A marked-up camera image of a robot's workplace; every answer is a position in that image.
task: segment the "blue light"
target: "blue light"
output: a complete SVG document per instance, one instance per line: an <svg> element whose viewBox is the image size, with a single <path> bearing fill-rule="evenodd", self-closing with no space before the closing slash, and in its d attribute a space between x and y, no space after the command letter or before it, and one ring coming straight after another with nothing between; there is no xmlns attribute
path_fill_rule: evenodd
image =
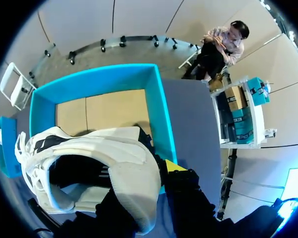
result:
<svg viewBox="0 0 298 238"><path fill-rule="evenodd" d="M298 169L290 169L286 181L285 189L281 199L298 198ZM292 212L297 208L297 201L288 201L282 205L278 214L284 218L284 221L278 227L278 231L286 224Z"/></svg>

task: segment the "white sneaker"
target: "white sneaker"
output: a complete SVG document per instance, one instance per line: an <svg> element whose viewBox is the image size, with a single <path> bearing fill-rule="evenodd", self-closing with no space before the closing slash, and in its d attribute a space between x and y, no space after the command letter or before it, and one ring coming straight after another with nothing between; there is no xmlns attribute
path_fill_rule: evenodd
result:
<svg viewBox="0 0 298 238"><path fill-rule="evenodd" d="M95 206L109 191L84 184L64 189L50 184L50 166L60 156L86 156L108 166L118 201L133 216L140 234L146 234L155 224L161 181L153 155L138 142L139 132L139 127L133 126L71 137L55 126L36 134L26 144L22 132L15 144L15 155L21 163L26 184L36 195L39 205L50 214L95 212Z"/></svg>

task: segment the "white wall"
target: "white wall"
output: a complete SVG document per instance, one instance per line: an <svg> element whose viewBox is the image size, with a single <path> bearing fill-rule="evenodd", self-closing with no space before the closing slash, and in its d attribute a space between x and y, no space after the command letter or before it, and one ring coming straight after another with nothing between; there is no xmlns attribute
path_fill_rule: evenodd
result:
<svg viewBox="0 0 298 238"><path fill-rule="evenodd" d="M251 0L243 9L232 15L224 25L229 27L230 23L236 20L245 22L250 31L249 37L244 40L245 51L241 59L260 48L265 42L281 34L273 17L260 4L259 0Z"/></svg>
<svg viewBox="0 0 298 238"><path fill-rule="evenodd" d="M5 61L7 63L14 62L19 70L28 76L39 60L43 58L44 51L50 46L51 44L41 27L38 14L35 12L14 39Z"/></svg>
<svg viewBox="0 0 298 238"><path fill-rule="evenodd" d="M292 168L298 168L298 146L238 150L234 179L285 186L288 171ZM231 191L271 202L283 192L282 189L264 188L240 182L233 182ZM234 222L244 218L259 206L272 205L233 192L229 196L224 218L231 218Z"/></svg>
<svg viewBox="0 0 298 238"><path fill-rule="evenodd" d="M298 51L282 34L229 68L232 80L244 75L260 77L272 84L272 91L298 82Z"/></svg>
<svg viewBox="0 0 298 238"><path fill-rule="evenodd" d="M282 35L230 68L234 79L259 76L273 82L271 102L263 105L266 128L276 128L276 138L262 147L298 144L298 52ZM238 150L234 179L285 186L289 169L298 168L298 146ZM231 191L274 202L282 189L263 188L234 182ZM238 221L266 202L231 193L225 217Z"/></svg>
<svg viewBox="0 0 298 238"><path fill-rule="evenodd" d="M251 1L184 0L166 34L199 45L207 31L223 26Z"/></svg>
<svg viewBox="0 0 298 238"><path fill-rule="evenodd" d="M114 36L164 35L182 0L116 0Z"/></svg>
<svg viewBox="0 0 298 238"><path fill-rule="evenodd" d="M112 37L114 0L48 0L39 13L62 55Z"/></svg>
<svg viewBox="0 0 298 238"><path fill-rule="evenodd" d="M298 84L288 86L298 83L298 51L287 36L283 34L266 44L229 71L233 81L244 75L258 76L274 83L272 92L278 90L270 95L271 102L262 106L265 127L278 129L277 137L269 139L263 146L297 144Z"/></svg>

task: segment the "white shirt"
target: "white shirt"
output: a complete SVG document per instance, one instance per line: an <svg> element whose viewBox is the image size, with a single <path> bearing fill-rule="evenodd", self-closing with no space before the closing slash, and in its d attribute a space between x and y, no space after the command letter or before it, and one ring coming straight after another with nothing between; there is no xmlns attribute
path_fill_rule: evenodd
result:
<svg viewBox="0 0 298 238"><path fill-rule="evenodd" d="M238 59L242 56L244 52L244 44L242 40L231 41L227 37L228 28L226 27L217 27L208 32L211 36L222 36L223 41L222 44L226 47L226 49L231 52L229 56L227 56L226 64L231 66L235 64Z"/></svg>

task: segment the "white shelf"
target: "white shelf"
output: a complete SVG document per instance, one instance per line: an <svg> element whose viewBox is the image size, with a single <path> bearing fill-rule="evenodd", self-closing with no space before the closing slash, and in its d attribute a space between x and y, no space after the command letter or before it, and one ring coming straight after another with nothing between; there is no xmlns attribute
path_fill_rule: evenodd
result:
<svg viewBox="0 0 298 238"><path fill-rule="evenodd" d="M217 119L218 130L219 130L219 138L220 138L220 147L227 149L256 149L261 147L261 143L265 141L265 125L264 125L264 116L262 106L255 106L252 94L247 85L248 77L244 77L241 80L229 84L222 89L217 90L216 92L211 94L213 107L215 110L215 116ZM220 113L218 109L218 103L216 97L224 92L226 89L233 86L242 86L246 91L246 95L248 98L248 106L250 107L250 113L252 117L253 123L253 131L254 131L254 139L249 144L237 144L236 142L229 142L228 139L222 139L221 137L221 122L220 122Z"/></svg>

